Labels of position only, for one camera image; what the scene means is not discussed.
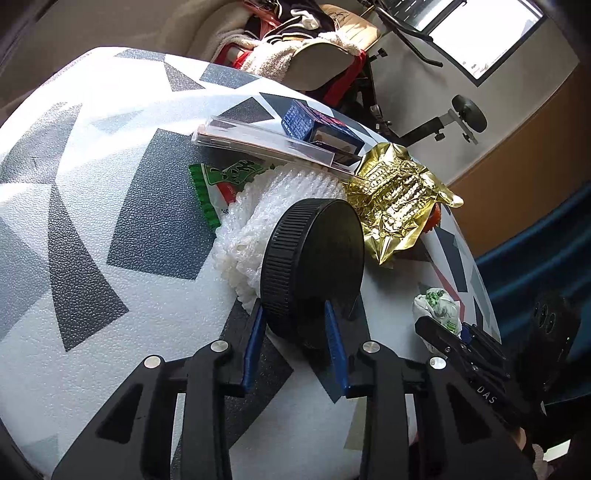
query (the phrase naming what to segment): black lid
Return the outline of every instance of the black lid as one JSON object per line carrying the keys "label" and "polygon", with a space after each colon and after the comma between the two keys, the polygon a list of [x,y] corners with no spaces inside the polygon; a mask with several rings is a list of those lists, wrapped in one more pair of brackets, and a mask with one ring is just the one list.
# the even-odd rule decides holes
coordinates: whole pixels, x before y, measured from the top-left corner
{"label": "black lid", "polygon": [[261,303],[278,336],[321,348],[324,301],[348,315],[363,278],[363,230],[344,200],[306,199],[277,223],[261,270]]}

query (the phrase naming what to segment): gold foil wrapper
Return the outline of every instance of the gold foil wrapper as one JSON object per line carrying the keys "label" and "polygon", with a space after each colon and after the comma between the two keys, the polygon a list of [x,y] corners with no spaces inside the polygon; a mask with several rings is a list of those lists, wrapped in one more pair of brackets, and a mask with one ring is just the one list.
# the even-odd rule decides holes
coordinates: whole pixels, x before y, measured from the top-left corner
{"label": "gold foil wrapper", "polygon": [[355,174],[366,182],[346,184],[347,199],[361,220],[365,245],[380,265],[395,251],[415,244],[437,202],[450,207],[464,204],[399,145],[377,144]]}

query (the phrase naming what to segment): crumpled white bag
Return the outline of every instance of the crumpled white bag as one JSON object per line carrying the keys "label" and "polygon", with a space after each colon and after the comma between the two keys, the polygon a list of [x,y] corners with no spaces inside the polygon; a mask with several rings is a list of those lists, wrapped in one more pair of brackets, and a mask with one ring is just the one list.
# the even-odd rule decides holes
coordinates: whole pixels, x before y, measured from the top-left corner
{"label": "crumpled white bag", "polygon": [[[435,319],[456,336],[462,332],[460,320],[460,302],[454,301],[443,288],[430,288],[426,295],[417,295],[413,301],[413,316],[416,322],[420,317],[428,316]],[[427,349],[440,355],[433,345],[423,340]]]}

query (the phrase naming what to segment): small cardboard box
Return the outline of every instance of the small cardboard box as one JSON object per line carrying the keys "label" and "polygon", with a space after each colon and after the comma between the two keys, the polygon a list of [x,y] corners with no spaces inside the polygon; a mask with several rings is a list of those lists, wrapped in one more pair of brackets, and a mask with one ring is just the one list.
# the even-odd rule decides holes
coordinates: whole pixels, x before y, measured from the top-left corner
{"label": "small cardboard box", "polygon": [[324,142],[342,151],[357,154],[365,145],[343,122],[293,100],[281,125],[291,138],[306,142]]}

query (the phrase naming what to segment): geometric pattern tablecloth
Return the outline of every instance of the geometric pattern tablecloth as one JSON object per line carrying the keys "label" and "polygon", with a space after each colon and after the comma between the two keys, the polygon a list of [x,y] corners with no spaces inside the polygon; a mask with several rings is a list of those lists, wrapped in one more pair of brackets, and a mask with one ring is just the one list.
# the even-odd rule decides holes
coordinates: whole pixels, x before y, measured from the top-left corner
{"label": "geometric pattern tablecloth", "polygon": [[[214,233],[187,169],[240,156],[190,134],[210,115],[282,132],[292,98],[345,121],[363,152],[382,141],[270,80],[120,47],[63,68],[0,128],[0,416],[43,472],[143,357],[192,355],[244,315],[209,258]],[[391,270],[366,265],[358,314],[401,356],[426,357],[410,302],[432,286],[498,338],[474,260],[442,217]],[[339,398],[326,358],[269,335],[260,370],[226,407],[234,477],[355,476],[360,452],[344,446],[356,402]]]}

